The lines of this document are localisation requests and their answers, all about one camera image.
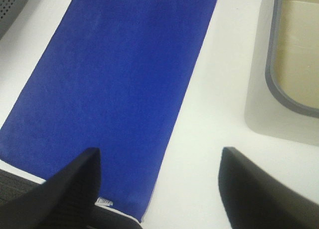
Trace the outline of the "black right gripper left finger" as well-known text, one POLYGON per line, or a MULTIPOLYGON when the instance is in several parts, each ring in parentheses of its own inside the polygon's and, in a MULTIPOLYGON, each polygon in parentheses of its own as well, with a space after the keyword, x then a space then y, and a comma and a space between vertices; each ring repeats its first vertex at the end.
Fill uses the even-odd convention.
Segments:
POLYGON ((88 148, 43 184, 1 206, 0 227, 84 229, 100 181, 100 150, 88 148))

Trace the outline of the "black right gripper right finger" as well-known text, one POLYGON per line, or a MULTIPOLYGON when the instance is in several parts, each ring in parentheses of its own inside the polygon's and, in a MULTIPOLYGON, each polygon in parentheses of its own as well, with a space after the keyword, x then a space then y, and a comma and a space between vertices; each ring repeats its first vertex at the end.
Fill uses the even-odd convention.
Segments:
POLYGON ((234 147, 222 150, 218 187, 233 229, 317 229, 318 204, 286 187, 234 147))

